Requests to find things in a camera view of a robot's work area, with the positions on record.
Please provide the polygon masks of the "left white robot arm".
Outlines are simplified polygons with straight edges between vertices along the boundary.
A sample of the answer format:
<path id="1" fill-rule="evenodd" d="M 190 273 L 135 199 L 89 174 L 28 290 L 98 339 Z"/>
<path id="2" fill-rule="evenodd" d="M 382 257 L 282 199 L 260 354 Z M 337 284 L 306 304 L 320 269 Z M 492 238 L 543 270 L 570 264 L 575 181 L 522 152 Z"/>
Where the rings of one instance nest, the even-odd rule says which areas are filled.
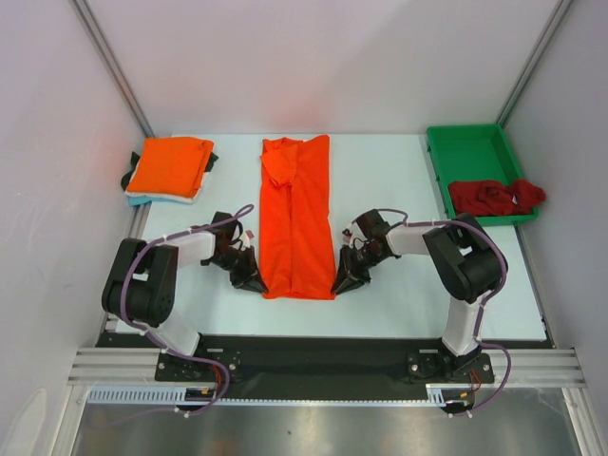
<path id="1" fill-rule="evenodd" d="M 240 223 L 253 209 L 247 204 L 233 215 L 217 212 L 208 224 L 149 241 L 127 237 L 110 268 L 101 297 L 104 311 L 177 353 L 176 366 L 189 379 L 209 371 L 210 357 L 198 349 L 200 333 L 176 310 L 178 270 L 215 265 L 228 273 L 235 289 L 267 293 L 251 236 Z"/>

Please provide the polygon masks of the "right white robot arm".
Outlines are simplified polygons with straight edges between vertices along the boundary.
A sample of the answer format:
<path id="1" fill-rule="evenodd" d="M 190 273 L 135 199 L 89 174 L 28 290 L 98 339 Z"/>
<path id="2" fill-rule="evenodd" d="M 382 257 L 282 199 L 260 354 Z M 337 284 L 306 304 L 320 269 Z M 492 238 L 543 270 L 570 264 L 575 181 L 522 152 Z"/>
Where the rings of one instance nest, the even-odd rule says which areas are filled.
<path id="1" fill-rule="evenodd" d="M 439 372 L 460 381 L 472 370 L 470 355 L 483 346 L 481 326 L 487 302 L 506 282 L 507 260 L 497 244 L 469 213 L 445 220 L 390 224 L 389 208 L 371 209 L 343 231 L 338 268 L 331 293 L 341 295 L 371 282 L 370 269 L 384 260 L 408 255 L 427 256 L 450 296 L 446 328 L 438 357 Z"/>

